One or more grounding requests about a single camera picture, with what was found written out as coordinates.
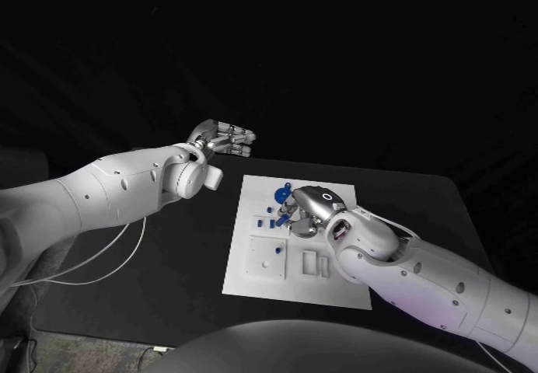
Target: blue object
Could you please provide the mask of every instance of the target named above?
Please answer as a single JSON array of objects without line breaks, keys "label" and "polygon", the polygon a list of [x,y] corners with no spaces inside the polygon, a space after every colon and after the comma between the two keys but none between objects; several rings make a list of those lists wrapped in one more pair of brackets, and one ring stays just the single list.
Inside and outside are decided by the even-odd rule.
[{"label": "blue object", "polygon": [[277,220],[277,227],[280,227],[281,224],[287,222],[287,220],[288,220],[288,215],[284,214],[284,215],[280,217],[280,219]]},{"label": "blue object", "polygon": [[284,188],[277,189],[274,192],[274,199],[277,200],[278,204],[283,204],[286,201],[286,198],[291,194],[291,184],[286,183]]}]

